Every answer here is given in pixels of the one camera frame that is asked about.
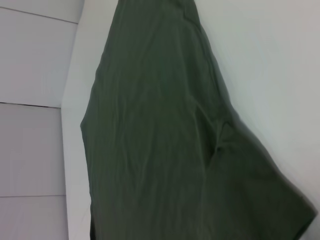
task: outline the white panel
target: white panel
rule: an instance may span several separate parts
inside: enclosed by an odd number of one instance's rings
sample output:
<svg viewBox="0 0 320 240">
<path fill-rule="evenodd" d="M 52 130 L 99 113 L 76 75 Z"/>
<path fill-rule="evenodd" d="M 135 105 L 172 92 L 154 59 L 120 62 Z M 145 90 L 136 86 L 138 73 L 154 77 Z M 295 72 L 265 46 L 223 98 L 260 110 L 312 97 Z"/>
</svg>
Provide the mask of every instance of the white panel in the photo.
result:
<svg viewBox="0 0 320 240">
<path fill-rule="evenodd" d="M 68 240 L 66 197 L 0 197 L 0 239 Z"/>
<path fill-rule="evenodd" d="M 0 7 L 78 23 L 84 0 L 0 0 Z"/>
<path fill-rule="evenodd" d="M 80 122 L 117 0 L 87 0 L 62 101 L 69 237 L 89 239 Z M 196 0 L 231 101 L 283 173 L 320 209 L 320 3 Z M 306 240 L 320 239 L 317 218 Z"/>
<path fill-rule="evenodd" d="M 0 104 L 0 197 L 65 192 L 60 110 Z"/>
<path fill-rule="evenodd" d="M 76 30 L 0 8 L 0 102 L 60 107 Z"/>
</svg>

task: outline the green fabric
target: green fabric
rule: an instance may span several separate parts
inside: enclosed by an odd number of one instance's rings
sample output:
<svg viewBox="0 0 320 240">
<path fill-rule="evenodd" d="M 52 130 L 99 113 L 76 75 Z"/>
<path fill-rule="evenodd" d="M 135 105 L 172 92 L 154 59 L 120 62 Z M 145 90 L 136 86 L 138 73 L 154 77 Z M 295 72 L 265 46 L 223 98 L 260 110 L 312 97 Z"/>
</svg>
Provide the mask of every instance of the green fabric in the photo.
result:
<svg viewBox="0 0 320 240">
<path fill-rule="evenodd" d="M 295 240 L 313 209 L 235 127 L 193 0 L 119 0 L 81 123 L 92 240 Z"/>
</svg>

